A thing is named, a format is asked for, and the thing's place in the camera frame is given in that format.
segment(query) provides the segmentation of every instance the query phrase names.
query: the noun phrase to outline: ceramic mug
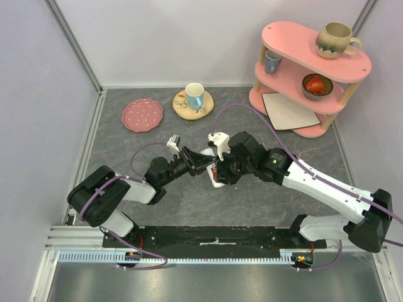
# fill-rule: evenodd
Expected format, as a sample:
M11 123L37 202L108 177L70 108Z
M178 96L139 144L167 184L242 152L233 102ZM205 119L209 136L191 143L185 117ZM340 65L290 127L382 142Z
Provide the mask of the ceramic mug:
M318 34L316 38L316 52L325 59L333 59L343 52L354 55L361 50L361 40L351 37L351 28L342 23L329 23ZM356 50L349 50L347 46L351 42L356 42L359 46Z
M184 89L186 101L193 110L199 110L203 107L204 87L199 83L191 83Z
M267 74L274 74L283 57L271 50L266 51L266 59L264 60L264 71Z

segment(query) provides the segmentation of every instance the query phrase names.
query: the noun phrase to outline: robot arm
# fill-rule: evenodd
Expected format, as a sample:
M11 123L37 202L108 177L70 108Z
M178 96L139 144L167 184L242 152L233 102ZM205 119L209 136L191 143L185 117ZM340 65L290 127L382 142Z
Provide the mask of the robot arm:
M166 194L164 186L186 173L196 176L207 170L214 187L233 185L243 175L254 174L264 182L274 182L308 194L340 212L340 215L325 217L298 215L290 227L290 238L297 246L319 239L349 238L364 250L380 251L391 218L315 177L320 175L348 191L354 191L360 197L366 197L392 210L388 192L379 189L372 194L348 186L300 160L314 173L314 176L310 176L283 149L266 150L246 132L237 133L231 138L224 133L215 133L209 135L208 139L209 146L217 148L218 156L214 155L212 149L206 149L200 154L186 147L180 150L179 137L173 136L167 146L174 154L174 160L168 162L164 157L153 159L145 174L146 182L138 183L129 179L114 182L102 195L95 198L83 218L92 227L102 225L124 237L135 224L116 210L123 199L156 204ZM80 212L97 188L114 176L115 173L110 168L100 167L73 189L67 198L69 204Z

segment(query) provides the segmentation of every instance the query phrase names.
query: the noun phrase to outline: speckled mug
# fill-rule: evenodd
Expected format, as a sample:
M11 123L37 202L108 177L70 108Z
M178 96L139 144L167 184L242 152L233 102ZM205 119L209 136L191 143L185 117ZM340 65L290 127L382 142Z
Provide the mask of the speckled mug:
M351 28L342 23L329 23L318 34L316 38L316 52L325 59L334 59L343 52L354 55L361 50L361 40L352 37ZM356 50L349 50L347 46L356 42L359 47Z

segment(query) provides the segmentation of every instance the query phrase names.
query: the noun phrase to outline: gray countertop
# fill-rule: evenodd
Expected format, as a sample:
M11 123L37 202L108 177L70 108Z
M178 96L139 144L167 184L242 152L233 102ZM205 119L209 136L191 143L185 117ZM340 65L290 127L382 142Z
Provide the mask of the gray countertop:
M214 98L215 109L197 121L181 119L172 109L173 97L181 88L110 89L106 94L101 119L88 164L87 175L100 165L108 165L121 174L134 176L130 158L151 142L167 142L173 134L181 137L181 146L201 151L207 148L207 135L220 108L226 104L249 104L250 87L206 88ZM140 98L152 98L164 108L160 125L146 133L134 133L122 123L122 111ZM221 117L217 131L230 136L240 131L252 134L266 148L278 144L256 115L244 108L231 108ZM332 127L319 138L304 138L292 131L279 131L280 138L297 157L312 167L343 182L348 177ZM134 161L145 172L157 156L172 159L163 146L143 150ZM166 186L167 194L154 206L122 201L123 210L138 225L277 225L289 226L298 214L334 215L328 206L300 192L244 176L235 186L215 189L207 173L199 177L185 175Z

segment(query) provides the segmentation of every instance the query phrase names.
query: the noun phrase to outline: pink plate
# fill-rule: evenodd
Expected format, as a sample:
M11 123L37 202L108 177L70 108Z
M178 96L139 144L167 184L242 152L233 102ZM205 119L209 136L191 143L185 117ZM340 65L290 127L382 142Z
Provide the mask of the pink plate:
M147 132L158 126L163 109L153 99L138 99L123 110L122 122L134 132Z

